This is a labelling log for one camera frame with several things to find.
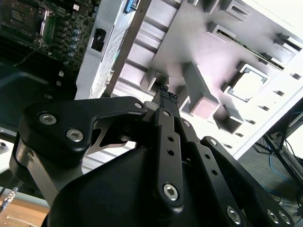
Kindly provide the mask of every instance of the white wall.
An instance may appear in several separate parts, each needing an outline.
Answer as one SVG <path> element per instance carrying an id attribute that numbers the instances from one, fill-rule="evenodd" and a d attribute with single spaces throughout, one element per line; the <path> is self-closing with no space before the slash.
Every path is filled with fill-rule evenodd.
<path id="1" fill-rule="evenodd" d="M 294 131 L 289 137 L 287 137 L 287 141 L 292 146 L 294 154 L 300 158 L 303 158 L 302 136 L 303 125 L 301 125 L 296 131 Z"/>
<path id="2" fill-rule="evenodd" d="M 0 142 L 5 143 L 7 146 L 6 148 L 0 149 L 0 174 L 1 174 L 5 170 L 9 169 L 9 160 L 14 144 L 4 140 L 0 140 Z"/>

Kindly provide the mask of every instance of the capacitor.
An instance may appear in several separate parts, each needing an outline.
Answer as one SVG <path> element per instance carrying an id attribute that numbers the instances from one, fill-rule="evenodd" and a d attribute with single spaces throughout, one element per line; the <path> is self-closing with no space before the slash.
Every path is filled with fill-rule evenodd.
<path id="1" fill-rule="evenodd" d="M 71 38 L 71 40 L 72 40 L 73 42 L 77 42 L 77 41 L 79 41 L 79 37 L 73 36 L 73 37 Z"/>
<path id="2" fill-rule="evenodd" d="M 74 35 L 80 35 L 80 33 L 81 33 L 81 30 L 80 29 L 74 29 L 74 31 L 73 31 L 73 34 Z"/>
<path id="3" fill-rule="evenodd" d="M 75 56 L 75 53 L 74 53 L 74 52 L 69 52 L 69 53 L 67 54 L 67 56 L 70 57 L 70 58 L 72 58 L 73 56 Z"/>
<path id="4" fill-rule="evenodd" d="M 75 50 L 76 48 L 77 48 L 77 45 L 76 45 L 76 44 L 71 44 L 71 45 L 70 45 L 70 49 L 71 49 L 71 50 Z"/>

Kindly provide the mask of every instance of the motherboard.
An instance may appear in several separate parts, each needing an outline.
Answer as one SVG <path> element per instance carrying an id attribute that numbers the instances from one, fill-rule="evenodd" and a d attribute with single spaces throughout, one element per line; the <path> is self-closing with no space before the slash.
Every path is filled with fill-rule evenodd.
<path id="1" fill-rule="evenodd" d="M 0 0 L 1 60 L 50 83 L 58 83 L 58 75 L 64 76 L 62 83 L 75 82 L 99 4 L 100 0 Z"/>

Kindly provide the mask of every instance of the network cable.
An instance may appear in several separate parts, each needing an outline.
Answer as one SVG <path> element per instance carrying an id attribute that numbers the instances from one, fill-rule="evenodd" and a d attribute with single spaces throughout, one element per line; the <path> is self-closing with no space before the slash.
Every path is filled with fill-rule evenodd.
<path id="1" fill-rule="evenodd" d="M 19 184 L 9 192 L 9 194 L 7 195 L 7 197 L 4 199 L 3 203 L 0 206 L 0 213 L 2 211 L 4 211 L 5 208 L 14 200 L 14 198 L 17 194 L 17 191 L 20 189 L 22 184 L 23 184 L 23 182 L 20 181 Z"/>

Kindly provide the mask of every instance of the screw hole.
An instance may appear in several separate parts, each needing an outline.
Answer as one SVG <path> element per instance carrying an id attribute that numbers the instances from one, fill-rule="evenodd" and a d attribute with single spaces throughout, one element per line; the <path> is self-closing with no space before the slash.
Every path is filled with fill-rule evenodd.
<path id="1" fill-rule="evenodd" d="M 73 132 L 71 135 L 74 136 L 74 137 L 76 137 L 76 138 L 79 137 L 79 133 L 77 133 L 77 132 Z"/>
<path id="2" fill-rule="evenodd" d="M 212 169 L 212 173 L 216 176 L 218 175 L 217 171 L 215 171 L 214 169 Z"/>
<path id="3" fill-rule="evenodd" d="M 168 153 L 170 156 L 174 156 L 174 155 L 175 155 L 175 153 L 174 153 L 171 149 L 168 149 L 168 150 L 167 150 L 167 153 Z"/>

